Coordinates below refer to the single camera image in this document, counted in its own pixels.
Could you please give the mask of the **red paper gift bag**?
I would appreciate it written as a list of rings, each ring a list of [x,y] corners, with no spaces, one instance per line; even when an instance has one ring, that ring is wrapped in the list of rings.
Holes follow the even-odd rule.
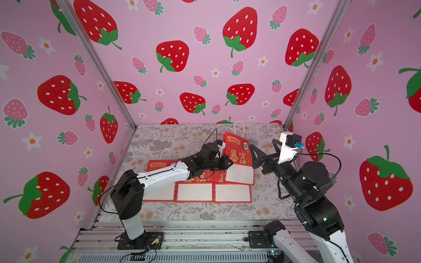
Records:
[[[181,160],[150,160],[145,175],[139,175],[144,184],[144,202],[174,202],[176,183],[188,179],[190,172]]]

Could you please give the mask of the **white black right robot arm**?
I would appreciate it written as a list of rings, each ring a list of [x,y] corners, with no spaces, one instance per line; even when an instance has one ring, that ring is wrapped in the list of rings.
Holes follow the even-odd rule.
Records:
[[[273,140],[276,153],[267,155],[251,145],[253,168],[262,168],[263,174],[277,177],[277,188],[284,188],[286,196],[294,202],[294,212],[310,233],[326,263],[353,262],[345,234],[343,220],[335,205],[326,197],[333,186],[326,166],[320,162],[307,162],[295,169],[293,161],[299,157],[304,144],[288,135],[281,141]]]

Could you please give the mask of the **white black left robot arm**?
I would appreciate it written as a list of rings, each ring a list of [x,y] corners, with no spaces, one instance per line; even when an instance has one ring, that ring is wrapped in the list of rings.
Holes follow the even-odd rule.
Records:
[[[125,232],[122,235],[134,249],[143,249],[150,242],[140,219],[143,197],[169,184],[187,181],[202,175],[205,171],[226,171],[234,162],[222,154],[221,140],[209,142],[199,152],[175,161],[174,164],[152,172],[124,172],[110,192]]]

